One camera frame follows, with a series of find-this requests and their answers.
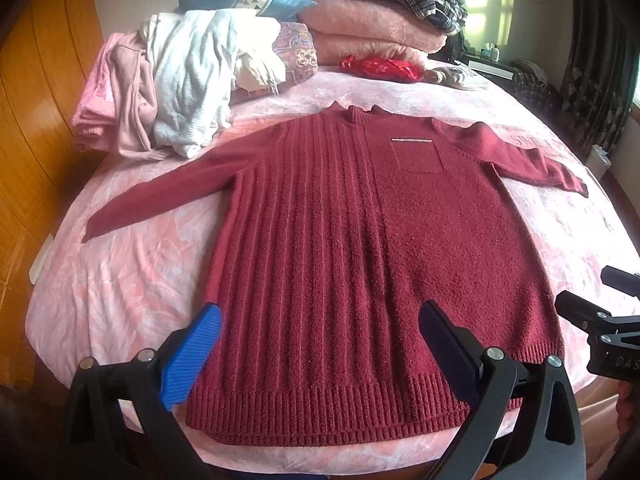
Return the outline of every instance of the person's hand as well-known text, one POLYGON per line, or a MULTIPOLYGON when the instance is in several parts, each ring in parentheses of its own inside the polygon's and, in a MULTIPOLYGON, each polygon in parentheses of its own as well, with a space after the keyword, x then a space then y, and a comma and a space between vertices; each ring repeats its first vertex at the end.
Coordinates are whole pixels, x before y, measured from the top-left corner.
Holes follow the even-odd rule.
POLYGON ((631 431, 633 424, 636 422, 637 414, 635 412, 634 402, 631 397, 633 386, 631 383, 624 381, 618 382, 618 402, 616 403, 616 411, 618 412, 618 431, 625 434, 631 431))

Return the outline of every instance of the maroon sweater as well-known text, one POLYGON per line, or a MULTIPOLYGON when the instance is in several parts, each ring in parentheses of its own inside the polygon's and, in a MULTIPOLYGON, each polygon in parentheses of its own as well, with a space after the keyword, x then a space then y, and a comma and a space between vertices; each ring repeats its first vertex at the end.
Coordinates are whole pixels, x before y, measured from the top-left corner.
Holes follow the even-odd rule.
POLYGON ((187 423, 246 446, 391 440, 466 413, 420 337, 425 300, 515 358, 563 354, 542 262, 501 176, 587 196, 562 164, 486 124, 334 104, 137 184, 86 236, 230 188, 205 291, 224 325, 187 423))

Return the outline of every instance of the dark curtain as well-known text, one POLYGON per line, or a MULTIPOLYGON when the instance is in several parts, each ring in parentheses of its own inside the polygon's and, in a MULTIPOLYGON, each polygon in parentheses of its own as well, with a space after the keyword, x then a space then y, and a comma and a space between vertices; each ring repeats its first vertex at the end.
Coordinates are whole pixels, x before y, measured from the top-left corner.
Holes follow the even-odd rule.
POLYGON ((606 0, 574 0, 574 35, 560 122, 584 153, 613 152, 636 88, 638 49, 606 0))

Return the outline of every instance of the bedspread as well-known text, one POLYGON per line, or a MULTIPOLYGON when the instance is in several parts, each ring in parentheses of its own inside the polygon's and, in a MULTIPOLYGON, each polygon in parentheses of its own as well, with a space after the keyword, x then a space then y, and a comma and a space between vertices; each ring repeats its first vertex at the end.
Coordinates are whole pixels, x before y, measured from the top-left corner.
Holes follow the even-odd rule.
MULTIPOLYGON (((631 272, 640 269, 638 254, 608 197, 540 120, 493 84, 471 92, 361 80, 323 70, 286 95, 233 107, 233 126, 217 143, 318 112, 333 101, 364 109, 378 104, 392 112, 435 116, 463 126, 484 121, 504 140, 539 147, 567 165, 587 183, 588 200, 559 189, 504 180, 532 233, 553 292, 571 290, 614 315, 640 314, 637 301, 600 282, 600 269, 607 264, 631 272)), ((92 213, 134 184, 183 163, 108 158, 69 208, 36 282, 26 319, 31 344, 64 384, 71 383, 82 357, 93 355, 101 364, 130 360, 142 348, 158 348, 169 332, 187 325, 200 308, 200 271, 225 216, 224 192, 107 234, 90 245, 81 244, 92 213)), ((577 391, 593 380, 586 371, 586 336, 563 319, 561 328, 567 372, 577 391)), ((137 425, 131 405, 123 406, 130 423, 137 425)), ((356 446, 224 446, 185 427, 183 406, 174 412, 206 462, 267 473, 359 474, 414 465, 439 457, 456 431, 356 446)), ((516 414, 505 416, 500 434, 513 428, 516 414)))

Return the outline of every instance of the folded pink blanket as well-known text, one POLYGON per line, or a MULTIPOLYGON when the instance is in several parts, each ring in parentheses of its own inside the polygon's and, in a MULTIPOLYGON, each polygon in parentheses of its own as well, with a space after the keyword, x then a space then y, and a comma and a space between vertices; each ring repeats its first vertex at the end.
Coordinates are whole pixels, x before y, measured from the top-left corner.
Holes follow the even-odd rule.
POLYGON ((158 112, 146 44, 137 32, 111 34, 102 46, 71 119, 74 143, 137 160, 161 160, 150 135, 158 112))

